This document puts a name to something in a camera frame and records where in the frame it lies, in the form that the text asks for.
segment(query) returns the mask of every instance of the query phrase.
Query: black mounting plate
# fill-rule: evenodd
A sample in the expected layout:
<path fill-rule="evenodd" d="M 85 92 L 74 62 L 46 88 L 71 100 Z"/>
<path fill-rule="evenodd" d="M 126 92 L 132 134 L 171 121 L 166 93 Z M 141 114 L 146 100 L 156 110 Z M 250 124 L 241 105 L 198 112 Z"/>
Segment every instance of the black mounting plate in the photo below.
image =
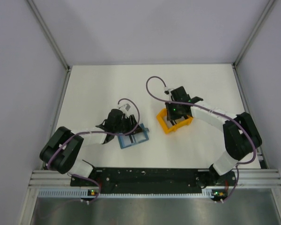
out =
<path fill-rule="evenodd" d="M 234 176 L 233 171 L 228 172 L 224 182 L 217 186 L 225 186 L 225 181 L 233 186 Z M 215 186 L 209 171 L 202 169 L 96 167 L 89 178 L 101 185 L 102 194 L 193 194 L 202 193 L 201 187 Z M 75 178 L 71 186 L 94 184 Z"/>

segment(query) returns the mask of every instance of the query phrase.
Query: wire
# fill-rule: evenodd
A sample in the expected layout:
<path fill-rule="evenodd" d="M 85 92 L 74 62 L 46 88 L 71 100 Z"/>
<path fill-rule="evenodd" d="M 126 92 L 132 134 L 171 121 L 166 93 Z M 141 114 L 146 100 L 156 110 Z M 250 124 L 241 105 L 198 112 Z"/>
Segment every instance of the wire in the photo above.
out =
<path fill-rule="evenodd" d="M 138 115 L 137 122 L 136 122 L 135 127 L 134 127 L 131 131 L 129 131 L 129 132 L 125 133 L 125 134 L 116 134 L 116 133 L 110 133 L 110 132 L 106 132 L 106 131 L 91 131 L 91 132 L 89 132 L 89 131 L 84 131 L 84 132 L 79 132 L 79 133 L 77 133 L 77 134 L 74 134 L 74 135 L 71 136 L 69 139 L 67 139 L 67 140 L 56 150 L 56 152 L 52 155 L 52 157 L 49 159 L 49 162 L 48 162 L 48 165 L 47 165 L 48 170 L 51 170 L 51 163 L 52 163 L 53 160 L 56 158 L 56 156 L 59 154 L 59 152 L 62 151 L 63 148 L 64 148 L 75 136 L 78 136 L 78 135 L 87 135 L 87 134 L 90 134 L 90 133 L 92 133 L 92 134 L 108 134 L 108 135 L 113 135 L 113 136 L 126 136 L 126 135 L 131 134 L 133 131 L 135 131 L 136 128 L 138 127 L 139 123 L 140 123 L 140 117 L 141 117 L 141 116 L 140 116 L 140 111 L 139 111 L 138 107 L 136 106 L 136 104 L 135 104 L 132 100 L 130 100 L 130 99 L 128 99 L 128 98 L 121 98 L 121 99 L 118 101 L 118 104 L 119 104 L 121 101 L 123 101 L 123 100 L 127 100 L 127 101 L 131 102 L 131 103 L 134 105 L 134 107 L 135 107 L 135 109 L 136 109 L 136 111 L 137 111 L 137 115 Z"/>
<path fill-rule="evenodd" d="M 225 180 L 225 191 L 229 190 L 229 183 L 227 180 Z"/>
<path fill-rule="evenodd" d="M 93 182 L 94 184 L 96 184 L 96 185 L 98 186 L 98 188 L 99 188 L 98 193 L 96 194 L 96 196 L 95 196 L 92 200 L 89 201 L 89 203 L 91 203 L 91 202 L 93 203 L 93 202 L 98 198 L 99 194 L 101 193 L 101 186 L 100 186 L 95 180 L 93 180 L 93 179 L 91 179 L 91 178 L 82 177 L 82 176 L 79 176 L 79 175 L 77 175 L 77 174 L 72 174 L 72 177 L 77 177 L 77 178 L 80 178 L 80 179 L 84 179 L 84 180 L 91 181 L 91 182 Z M 47 215 L 45 215 L 45 216 L 41 215 L 41 210 L 40 210 L 39 201 L 38 201 L 38 202 L 37 202 L 37 214 L 38 214 L 38 217 L 39 217 L 40 219 L 46 219 L 46 218 L 48 218 L 49 216 L 51 216 L 54 212 L 56 212 L 57 210 L 59 210 L 60 208 L 64 207 L 66 204 L 71 203 L 71 202 L 80 202 L 80 201 L 81 201 L 80 199 L 71 199 L 71 200 L 68 200 L 68 201 L 66 201 L 66 202 L 64 202 L 64 203 L 62 203 L 62 204 L 60 204 L 59 206 L 57 206 L 55 209 L 53 209 L 51 212 L 49 212 L 49 213 L 48 213 Z"/>
<path fill-rule="evenodd" d="M 196 104 L 193 104 L 193 103 L 167 101 L 167 100 L 163 100 L 163 99 L 161 99 L 161 98 L 155 97 L 155 96 L 149 91 L 149 88 L 148 88 L 148 83 L 149 83 L 149 81 L 150 81 L 151 79 L 153 79 L 153 78 L 157 78 L 157 79 L 161 80 L 161 82 L 163 83 L 163 85 L 164 85 L 165 87 L 167 86 L 166 83 L 164 82 L 164 80 L 163 80 L 162 78 L 158 77 L 158 76 L 152 76 L 152 77 L 150 77 L 149 79 L 147 79 L 147 82 L 146 82 L 146 89 L 147 89 L 148 94 L 149 94 L 152 98 L 154 98 L 154 99 L 156 99 L 156 100 L 158 100 L 158 101 L 161 101 L 161 102 L 165 102 L 165 103 L 175 103 L 175 104 L 180 104 L 180 105 L 195 106 L 195 107 L 198 107 L 198 108 L 203 109 L 203 110 L 205 110 L 205 111 L 211 112 L 211 113 L 213 113 L 213 114 L 215 114 L 215 115 L 224 117 L 224 118 L 226 118 L 226 119 L 232 121 L 233 123 L 235 123 L 235 125 L 237 125 L 237 127 L 243 132 L 243 134 L 244 134 L 244 135 L 246 136 L 246 138 L 248 139 L 250 145 L 252 146 L 252 149 L 253 149 L 253 157 L 252 157 L 252 159 L 249 160 L 249 161 L 247 161 L 247 162 L 238 162 L 237 165 L 235 166 L 235 168 L 236 168 L 236 170 L 237 170 L 237 178 L 236 178 L 235 184 L 234 184 L 234 186 L 233 186 L 233 188 L 232 188 L 230 194 L 223 200 L 223 203 L 224 203 L 224 202 L 227 201 L 227 200 L 230 198 L 230 196 L 233 194 L 233 192 L 234 192 L 234 190 L 235 190 L 235 188 L 236 188 L 236 186 L 237 186 L 237 184 L 238 184 L 238 180 L 239 180 L 238 165 L 244 165 L 244 164 L 252 163 L 252 162 L 254 162 L 254 160 L 255 160 L 255 158 L 256 158 L 256 156 L 257 156 L 257 150 L 256 150 L 256 148 L 255 148 L 255 145 L 254 145 L 252 139 L 250 138 L 250 136 L 249 136 L 249 134 L 246 132 L 246 130 L 245 130 L 236 120 L 234 120 L 233 118 L 231 118 L 231 117 L 229 117 L 229 116 L 227 116 L 227 115 L 225 115 L 225 114 L 222 114 L 222 113 L 219 113 L 219 112 L 215 112 L 215 111 L 211 111 L 210 109 L 207 109 L 207 108 L 205 108 L 205 107 L 203 107 L 203 106 L 201 106 L 201 105 L 196 105 Z"/>

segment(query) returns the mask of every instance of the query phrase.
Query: white table surface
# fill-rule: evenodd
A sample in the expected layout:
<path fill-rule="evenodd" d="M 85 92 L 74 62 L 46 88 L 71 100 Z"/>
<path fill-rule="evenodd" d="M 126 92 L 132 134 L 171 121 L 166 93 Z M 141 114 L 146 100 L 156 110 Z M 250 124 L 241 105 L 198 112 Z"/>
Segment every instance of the white table surface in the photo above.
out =
<path fill-rule="evenodd" d="M 153 75 L 163 78 L 170 88 L 184 86 L 191 97 L 199 96 L 214 107 L 231 113 L 244 111 L 230 64 L 74 66 L 57 127 L 94 127 L 116 108 L 120 98 L 129 98 L 140 110 L 140 122 L 150 130 L 147 142 L 121 149 L 115 137 L 108 144 L 81 149 L 78 158 L 106 167 L 208 168 L 220 157 L 225 151 L 223 133 L 203 121 L 194 119 L 175 133 L 163 132 L 156 115 L 165 105 L 150 97 L 145 87 Z M 168 99 L 159 80 L 151 80 L 149 89 Z M 130 110 L 137 117 L 133 106 Z M 260 168 L 260 164 L 256 159 L 239 168 Z"/>

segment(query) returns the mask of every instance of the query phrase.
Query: white wall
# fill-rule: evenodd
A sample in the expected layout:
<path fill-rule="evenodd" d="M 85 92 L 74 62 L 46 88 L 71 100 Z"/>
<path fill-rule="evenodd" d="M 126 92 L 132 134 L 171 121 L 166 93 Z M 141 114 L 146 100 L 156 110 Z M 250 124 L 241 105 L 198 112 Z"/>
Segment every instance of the white wall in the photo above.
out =
<path fill-rule="evenodd" d="M 268 0 L 35 0 L 70 65 L 234 62 Z"/>
<path fill-rule="evenodd" d="M 0 0 L 0 225 L 16 224 L 65 71 L 23 0 Z"/>
<path fill-rule="evenodd" d="M 239 66 L 268 163 L 281 173 L 281 0 Z"/>

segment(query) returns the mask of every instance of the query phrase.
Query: orange plastic block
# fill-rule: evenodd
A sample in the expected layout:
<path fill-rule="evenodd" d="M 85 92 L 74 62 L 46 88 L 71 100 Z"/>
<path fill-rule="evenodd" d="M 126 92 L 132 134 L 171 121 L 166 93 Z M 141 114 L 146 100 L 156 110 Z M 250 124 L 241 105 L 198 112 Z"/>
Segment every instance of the orange plastic block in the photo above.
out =
<path fill-rule="evenodd" d="M 190 123 L 192 122 L 192 117 L 191 116 L 187 116 L 188 119 L 183 120 L 181 122 L 179 122 L 178 124 L 172 126 L 171 128 L 168 128 L 167 124 L 164 121 L 164 117 L 167 116 L 167 109 L 162 109 L 160 111 L 160 113 L 156 116 L 159 124 L 161 125 L 161 127 L 163 128 L 163 131 L 168 134 L 172 131 L 176 131 L 178 128 L 183 127 L 185 125 L 190 125 Z"/>

